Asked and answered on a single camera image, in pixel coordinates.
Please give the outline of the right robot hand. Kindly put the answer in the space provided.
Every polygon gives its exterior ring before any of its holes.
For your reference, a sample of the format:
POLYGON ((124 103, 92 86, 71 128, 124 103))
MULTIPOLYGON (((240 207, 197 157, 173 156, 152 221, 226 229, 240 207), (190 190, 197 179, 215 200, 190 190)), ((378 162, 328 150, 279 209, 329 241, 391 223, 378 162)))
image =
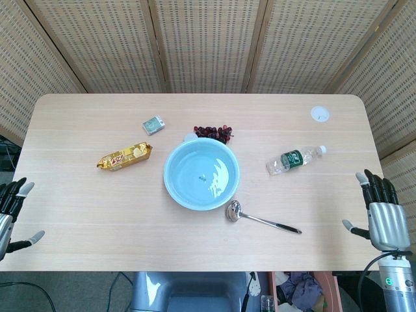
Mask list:
POLYGON ((358 228, 347 219, 342 220, 344 227, 350 233, 370 240, 381 252, 408 251, 411 242, 406 214, 392 182, 368 169, 356 173, 356 178, 365 201, 368 228, 358 228))

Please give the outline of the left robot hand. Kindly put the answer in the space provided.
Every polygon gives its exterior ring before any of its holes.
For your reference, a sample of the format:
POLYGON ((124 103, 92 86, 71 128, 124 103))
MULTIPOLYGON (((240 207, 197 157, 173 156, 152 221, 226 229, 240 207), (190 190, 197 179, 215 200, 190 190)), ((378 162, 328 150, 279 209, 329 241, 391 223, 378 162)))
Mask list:
POLYGON ((23 202, 34 187, 34 182, 26 183, 23 177, 9 184, 1 184, 1 260, 5 255, 28 248, 42 239, 45 231, 41 230, 26 240, 11 242, 11 234, 18 219, 23 202))

